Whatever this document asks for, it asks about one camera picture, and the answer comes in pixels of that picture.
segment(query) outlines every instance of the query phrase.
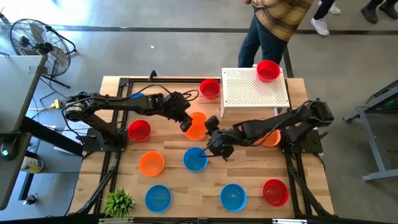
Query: red bowl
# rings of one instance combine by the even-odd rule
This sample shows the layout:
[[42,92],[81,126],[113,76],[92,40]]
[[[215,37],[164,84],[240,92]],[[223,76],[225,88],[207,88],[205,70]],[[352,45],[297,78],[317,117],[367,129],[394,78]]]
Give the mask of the red bowl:
[[289,199],[289,191],[286,185],[277,179],[268,180],[264,184],[262,195],[268,203],[276,207],[283,206]]
[[218,81],[208,79],[200,83],[199,89],[205,98],[213,99],[218,96],[221,87]]
[[144,120],[134,121],[130,124],[127,133],[129,138],[135,142],[146,141],[150,136],[150,125]]
[[266,83],[277,79],[280,75],[280,67],[271,60],[263,60],[257,65],[257,77]]

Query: fan guard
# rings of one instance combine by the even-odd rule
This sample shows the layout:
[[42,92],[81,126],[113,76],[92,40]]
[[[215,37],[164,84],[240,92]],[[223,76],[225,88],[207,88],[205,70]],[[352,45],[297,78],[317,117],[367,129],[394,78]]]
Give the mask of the fan guard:
[[16,54],[47,56],[44,75],[59,76],[68,70],[69,48],[49,25],[33,19],[20,19],[12,25],[9,37]]

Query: white pegboard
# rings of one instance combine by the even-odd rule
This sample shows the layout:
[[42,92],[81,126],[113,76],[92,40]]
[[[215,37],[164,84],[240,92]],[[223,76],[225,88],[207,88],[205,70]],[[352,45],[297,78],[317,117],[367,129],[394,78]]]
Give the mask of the white pegboard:
[[221,116],[226,108],[288,108],[283,71],[270,83],[257,77],[256,68],[223,68],[221,74]]

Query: plaid shirt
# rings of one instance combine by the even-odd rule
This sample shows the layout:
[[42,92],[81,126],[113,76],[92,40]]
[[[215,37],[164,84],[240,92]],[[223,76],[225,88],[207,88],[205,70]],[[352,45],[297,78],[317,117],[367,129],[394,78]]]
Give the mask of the plaid shirt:
[[314,0],[252,0],[261,24],[281,40],[289,41]]

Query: person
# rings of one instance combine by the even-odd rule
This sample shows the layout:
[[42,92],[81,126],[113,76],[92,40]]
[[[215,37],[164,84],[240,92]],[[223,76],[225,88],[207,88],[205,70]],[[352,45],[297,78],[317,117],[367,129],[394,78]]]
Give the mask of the person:
[[[395,5],[398,0],[386,0],[379,9],[387,14],[391,19],[398,19],[398,12],[395,9]],[[368,22],[373,24],[378,22],[376,15],[376,8],[380,5],[383,0],[370,0],[369,3],[361,10],[363,16]]]
[[335,0],[321,0],[318,3],[319,8],[313,18],[311,19],[311,25],[315,29],[315,31],[322,36],[328,36],[328,24],[324,19],[328,12],[333,15],[340,15],[341,10],[336,6]]
[[263,60],[277,64],[287,42],[314,0],[243,0],[252,4],[254,16],[238,55],[239,68],[251,68],[259,47]]

